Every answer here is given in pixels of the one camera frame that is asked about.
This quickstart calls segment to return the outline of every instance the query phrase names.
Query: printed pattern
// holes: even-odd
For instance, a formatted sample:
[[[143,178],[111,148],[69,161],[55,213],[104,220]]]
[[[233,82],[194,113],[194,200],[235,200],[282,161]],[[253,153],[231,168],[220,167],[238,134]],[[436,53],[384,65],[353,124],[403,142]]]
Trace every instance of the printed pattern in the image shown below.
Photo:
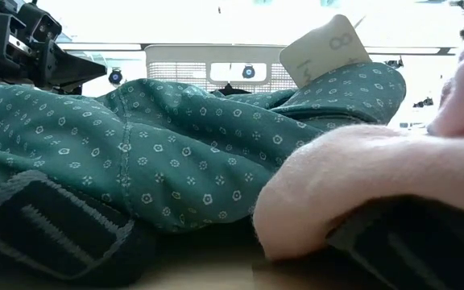
[[[338,126],[387,123],[404,95],[384,64],[229,97],[148,79],[98,98],[0,86],[0,183],[39,170],[165,232],[235,222],[296,148]]]

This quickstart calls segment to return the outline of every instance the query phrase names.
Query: pink towel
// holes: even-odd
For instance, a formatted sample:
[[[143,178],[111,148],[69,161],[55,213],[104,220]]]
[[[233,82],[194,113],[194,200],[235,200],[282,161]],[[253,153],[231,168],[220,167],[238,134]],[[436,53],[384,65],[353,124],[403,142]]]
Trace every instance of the pink towel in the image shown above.
[[[330,131],[295,151],[267,183],[254,227],[269,259],[320,250],[353,209],[413,194],[464,209],[464,46],[429,129],[410,135],[385,126]]]

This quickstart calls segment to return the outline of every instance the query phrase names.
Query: white card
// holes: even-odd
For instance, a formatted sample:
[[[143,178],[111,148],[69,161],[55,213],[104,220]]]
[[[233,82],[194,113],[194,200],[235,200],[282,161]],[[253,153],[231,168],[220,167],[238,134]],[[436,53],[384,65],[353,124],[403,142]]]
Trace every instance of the white card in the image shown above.
[[[371,61],[354,27],[341,14],[289,44],[279,58],[299,88],[346,64]]]

